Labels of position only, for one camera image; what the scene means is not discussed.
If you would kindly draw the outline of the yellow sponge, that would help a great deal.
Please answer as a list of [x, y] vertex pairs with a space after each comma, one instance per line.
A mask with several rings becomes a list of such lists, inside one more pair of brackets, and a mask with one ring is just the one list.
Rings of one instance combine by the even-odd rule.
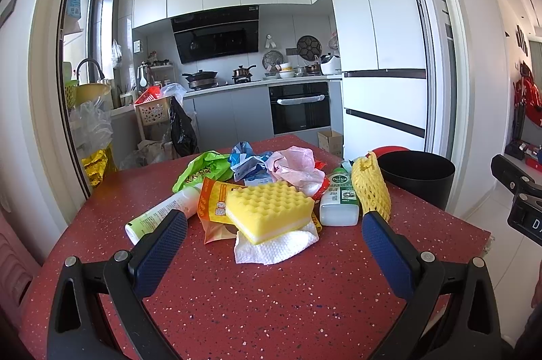
[[226, 216], [251, 244], [260, 244], [311, 222], [314, 200], [284, 181], [231, 190]]

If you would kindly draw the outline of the gold foil bag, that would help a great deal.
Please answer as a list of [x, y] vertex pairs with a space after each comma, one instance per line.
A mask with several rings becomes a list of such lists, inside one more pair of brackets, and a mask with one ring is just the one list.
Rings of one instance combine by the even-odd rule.
[[91, 187], [100, 185], [106, 176], [118, 170], [113, 157], [112, 144], [84, 158], [82, 165]]

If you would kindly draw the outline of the clear plastic bag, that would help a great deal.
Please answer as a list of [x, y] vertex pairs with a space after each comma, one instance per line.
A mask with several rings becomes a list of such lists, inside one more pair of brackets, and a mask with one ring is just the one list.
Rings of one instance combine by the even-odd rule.
[[113, 140], [110, 115], [104, 110], [103, 97], [88, 100], [70, 113], [72, 141], [79, 159], [107, 148]]

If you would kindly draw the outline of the pink plastic bag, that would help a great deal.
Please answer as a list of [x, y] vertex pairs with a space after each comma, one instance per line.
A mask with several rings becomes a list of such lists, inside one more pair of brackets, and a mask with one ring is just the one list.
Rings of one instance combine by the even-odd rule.
[[291, 146], [273, 152], [266, 160], [266, 167], [274, 181], [285, 181], [314, 200], [320, 199], [329, 186], [329, 180], [317, 167], [311, 149]]

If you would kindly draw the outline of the black range hood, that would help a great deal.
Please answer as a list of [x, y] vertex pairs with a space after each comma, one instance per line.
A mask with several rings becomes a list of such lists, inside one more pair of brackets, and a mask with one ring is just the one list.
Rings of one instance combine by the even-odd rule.
[[183, 64], [259, 51], [259, 6], [229, 6], [170, 18]]

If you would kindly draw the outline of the red banner object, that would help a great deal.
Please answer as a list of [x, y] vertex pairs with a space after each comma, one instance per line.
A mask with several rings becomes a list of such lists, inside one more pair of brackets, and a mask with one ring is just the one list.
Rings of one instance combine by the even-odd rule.
[[531, 69], [519, 65], [520, 78], [515, 83], [513, 139], [541, 144], [541, 94]]

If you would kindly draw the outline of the white green detergent bottle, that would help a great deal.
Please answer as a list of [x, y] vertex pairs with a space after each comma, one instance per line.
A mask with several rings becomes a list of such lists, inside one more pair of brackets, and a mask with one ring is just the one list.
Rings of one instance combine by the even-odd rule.
[[320, 223], [324, 227], [356, 226], [360, 204], [351, 175], [342, 167], [328, 176], [330, 185], [320, 199]]

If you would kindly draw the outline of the black wok on stove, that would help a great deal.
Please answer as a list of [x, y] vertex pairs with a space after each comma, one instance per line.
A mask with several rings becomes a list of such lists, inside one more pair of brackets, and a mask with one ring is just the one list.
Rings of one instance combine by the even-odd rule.
[[193, 74], [183, 74], [183, 78], [187, 80], [190, 89], [200, 89], [213, 87], [217, 82], [217, 72], [199, 70]]

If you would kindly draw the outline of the white refrigerator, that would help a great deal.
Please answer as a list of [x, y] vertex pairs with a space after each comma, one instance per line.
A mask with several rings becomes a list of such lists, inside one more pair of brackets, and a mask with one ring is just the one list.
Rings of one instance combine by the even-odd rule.
[[421, 151], [426, 56], [416, 0], [333, 0], [343, 72], [343, 153], [382, 146]]

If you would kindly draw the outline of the steel pot on stove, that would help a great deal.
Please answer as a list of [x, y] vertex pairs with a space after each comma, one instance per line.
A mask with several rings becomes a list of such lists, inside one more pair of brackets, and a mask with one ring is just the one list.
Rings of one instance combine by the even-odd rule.
[[251, 70], [255, 68], [256, 65], [250, 65], [248, 67], [244, 67], [243, 65], [240, 65], [238, 68], [234, 69], [232, 71], [232, 80], [235, 84], [244, 84], [244, 83], [250, 83], [252, 81], [252, 74]]

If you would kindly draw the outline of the white paper towel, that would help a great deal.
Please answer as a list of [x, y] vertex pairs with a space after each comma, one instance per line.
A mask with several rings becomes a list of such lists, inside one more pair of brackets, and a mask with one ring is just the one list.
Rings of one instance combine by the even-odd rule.
[[234, 259], [236, 264], [278, 264], [300, 254], [318, 241], [319, 234], [312, 221], [300, 229], [259, 244], [250, 243], [241, 232], [237, 232]]

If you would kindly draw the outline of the black built-in oven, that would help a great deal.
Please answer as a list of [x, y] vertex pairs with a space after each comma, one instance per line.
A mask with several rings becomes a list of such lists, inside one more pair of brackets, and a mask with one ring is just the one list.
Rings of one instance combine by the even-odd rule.
[[276, 135], [331, 125], [326, 82], [270, 86], [269, 101]]

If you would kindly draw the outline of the orange yellow snack bag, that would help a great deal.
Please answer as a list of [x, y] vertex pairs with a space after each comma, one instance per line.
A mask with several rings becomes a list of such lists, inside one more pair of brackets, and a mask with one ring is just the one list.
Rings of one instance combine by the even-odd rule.
[[205, 177], [196, 207], [204, 231], [204, 243], [235, 239], [238, 229], [226, 215], [227, 195], [243, 185]]

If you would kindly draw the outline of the pale green drink bottle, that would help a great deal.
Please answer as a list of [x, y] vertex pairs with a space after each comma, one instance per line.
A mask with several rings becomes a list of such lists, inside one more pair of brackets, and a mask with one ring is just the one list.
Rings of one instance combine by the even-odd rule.
[[145, 234], [154, 232], [162, 220], [173, 209], [181, 211], [185, 214], [187, 219], [190, 219], [196, 214], [200, 191], [200, 184], [196, 186], [186, 186], [142, 215], [127, 222], [124, 229], [130, 242], [132, 244], [137, 244]]

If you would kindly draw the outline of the wooden rack with basket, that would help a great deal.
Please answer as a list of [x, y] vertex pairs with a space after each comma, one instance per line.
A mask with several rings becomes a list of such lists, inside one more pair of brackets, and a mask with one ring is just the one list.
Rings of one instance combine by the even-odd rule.
[[169, 120], [170, 97], [164, 97], [159, 86], [146, 89], [135, 101], [134, 111], [139, 133], [145, 140], [145, 127], [160, 124]]

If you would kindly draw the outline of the black trash bin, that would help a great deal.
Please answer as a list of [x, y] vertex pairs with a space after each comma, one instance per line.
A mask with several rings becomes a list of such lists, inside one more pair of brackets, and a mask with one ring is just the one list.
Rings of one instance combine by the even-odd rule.
[[445, 210], [456, 172], [454, 163], [437, 154], [394, 151], [378, 157], [384, 179]]

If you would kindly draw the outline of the black kitchen faucet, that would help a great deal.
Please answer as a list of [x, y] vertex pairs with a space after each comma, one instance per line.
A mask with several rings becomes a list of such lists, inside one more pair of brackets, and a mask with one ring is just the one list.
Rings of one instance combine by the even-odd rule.
[[77, 84], [103, 83], [106, 80], [105, 74], [97, 60], [85, 58], [79, 62], [75, 69]]

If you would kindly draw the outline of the pink chair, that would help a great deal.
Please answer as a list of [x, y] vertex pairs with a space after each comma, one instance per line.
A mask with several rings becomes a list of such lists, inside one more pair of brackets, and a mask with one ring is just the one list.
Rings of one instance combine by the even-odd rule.
[[0, 226], [1, 309], [19, 330], [26, 307], [25, 296], [40, 266], [18, 238], [1, 211]]

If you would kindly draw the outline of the yellow foam fruit net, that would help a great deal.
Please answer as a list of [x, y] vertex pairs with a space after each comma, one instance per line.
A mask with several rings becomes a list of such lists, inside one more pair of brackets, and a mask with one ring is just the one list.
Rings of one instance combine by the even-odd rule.
[[391, 196], [381, 174], [374, 152], [355, 160], [351, 172], [352, 185], [360, 201], [362, 214], [376, 211], [385, 221], [391, 218]]

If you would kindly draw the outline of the cardboard box on floor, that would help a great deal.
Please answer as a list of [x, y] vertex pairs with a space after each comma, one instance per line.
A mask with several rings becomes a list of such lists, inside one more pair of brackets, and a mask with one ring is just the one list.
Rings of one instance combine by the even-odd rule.
[[332, 129], [318, 132], [318, 145], [334, 156], [343, 157], [343, 135]]

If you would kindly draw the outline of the black garbage bag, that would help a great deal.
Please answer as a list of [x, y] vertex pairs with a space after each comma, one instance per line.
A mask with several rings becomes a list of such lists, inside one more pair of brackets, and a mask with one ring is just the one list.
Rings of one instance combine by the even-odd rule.
[[187, 116], [175, 97], [171, 97], [170, 100], [169, 117], [171, 141], [175, 152], [181, 157], [196, 154], [199, 146], [192, 119]]

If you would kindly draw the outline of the blue white plastic bag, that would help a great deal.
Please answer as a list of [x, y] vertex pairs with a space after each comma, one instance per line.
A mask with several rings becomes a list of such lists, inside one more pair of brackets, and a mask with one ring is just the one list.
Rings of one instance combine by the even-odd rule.
[[271, 155], [270, 151], [256, 154], [249, 142], [238, 142], [231, 149], [229, 156], [234, 182], [248, 186], [272, 183], [272, 176], [266, 166]]

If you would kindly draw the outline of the red plastic stool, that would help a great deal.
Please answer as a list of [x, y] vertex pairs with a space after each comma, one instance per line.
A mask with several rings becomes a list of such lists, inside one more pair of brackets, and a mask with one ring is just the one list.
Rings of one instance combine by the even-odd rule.
[[381, 146], [373, 150], [373, 153], [379, 158], [384, 154], [390, 154], [393, 152], [404, 152], [408, 148], [402, 146]]

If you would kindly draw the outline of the green snack bag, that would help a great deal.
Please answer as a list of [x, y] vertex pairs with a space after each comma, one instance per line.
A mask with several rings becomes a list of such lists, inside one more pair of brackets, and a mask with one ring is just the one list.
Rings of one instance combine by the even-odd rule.
[[216, 151], [207, 151], [199, 154], [188, 163], [184, 172], [178, 176], [172, 187], [173, 193], [177, 193], [187, 186], [196, 186], [205, 178], [216, 181], [227, 181], [233, 177], [229, 154], [220, 154]]

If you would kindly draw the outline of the grey lower cabinets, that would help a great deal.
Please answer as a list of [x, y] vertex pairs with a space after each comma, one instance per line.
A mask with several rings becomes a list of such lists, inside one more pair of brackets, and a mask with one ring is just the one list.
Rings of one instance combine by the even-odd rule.
[[[326, 82], [329, 86], [331, 125], [276, 135], [269, 101], [270, 86], [313, 82]], [[342, 81], [324, 76], [228, 84], [193, 91], [184, 97], [184, 109], [196, 122], [197, 140], [202, 151], [227, 148], [238, 141], [255, 143], [287, 134], [316, 145], [318, 132], [326, 129], [343, 131]]]

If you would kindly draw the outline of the white rice cooker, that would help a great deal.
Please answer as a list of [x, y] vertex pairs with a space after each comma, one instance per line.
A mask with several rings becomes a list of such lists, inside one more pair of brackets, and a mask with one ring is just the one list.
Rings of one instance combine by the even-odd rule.
[[320, 57], [320, 70], [323, 75], [339, 75], [342, 72], [339, 56], [327, 53]]

